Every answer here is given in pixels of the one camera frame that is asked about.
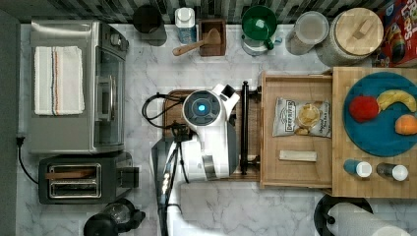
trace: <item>yellow banana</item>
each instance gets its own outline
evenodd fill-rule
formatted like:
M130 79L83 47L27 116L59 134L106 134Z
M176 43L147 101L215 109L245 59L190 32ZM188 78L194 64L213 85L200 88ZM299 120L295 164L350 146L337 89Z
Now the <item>yellow banana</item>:
M417 110L416 99L410 93L400 89L386 90L380 94L377 98L377 103L381 110L387 109L391 104L395 102L402 102L410 109L411 112Z

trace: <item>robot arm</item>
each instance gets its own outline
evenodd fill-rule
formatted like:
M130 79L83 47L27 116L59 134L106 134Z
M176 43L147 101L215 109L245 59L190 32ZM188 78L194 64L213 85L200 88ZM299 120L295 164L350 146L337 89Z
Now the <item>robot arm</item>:
M183 116L196 134L190 141L182 142L180 147L173 142L166 155L172 156L172 153L176 153L175 160L166 160L163 172L166 179L162 181L161 189L169 198L166 206L168 235L224 235L222 232L203 230L186 222L181 213L180 192L181 184L186 179L207 181L224 178L237 168L239 160L236 131L228 123L228 119L238 100L239 95L233 88L222 85L217 85L211 91L195 91L186 98Z

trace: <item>white towel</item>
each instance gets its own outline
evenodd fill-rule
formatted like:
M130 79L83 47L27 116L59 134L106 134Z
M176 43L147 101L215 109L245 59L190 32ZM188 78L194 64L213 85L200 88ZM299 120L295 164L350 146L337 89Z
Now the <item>white towel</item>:
M77 46L37 47L34 52L34 113L81 114L83 95L82 50Z

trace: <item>green mug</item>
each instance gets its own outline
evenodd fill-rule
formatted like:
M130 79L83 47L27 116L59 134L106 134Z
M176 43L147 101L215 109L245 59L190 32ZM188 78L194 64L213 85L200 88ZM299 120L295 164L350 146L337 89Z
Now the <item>green mug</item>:
M273 49L270 38L276 31L276 25L275 13L265 6L249 8L242 18L243 33L253 40L262 41L268 50Z

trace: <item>cereal box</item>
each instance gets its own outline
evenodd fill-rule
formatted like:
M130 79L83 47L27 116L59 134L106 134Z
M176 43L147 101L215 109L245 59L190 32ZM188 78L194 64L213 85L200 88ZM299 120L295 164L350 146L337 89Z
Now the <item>cereal box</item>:
M380 14L384 39L377 50L376 67L417 65L417 0L396 0Z

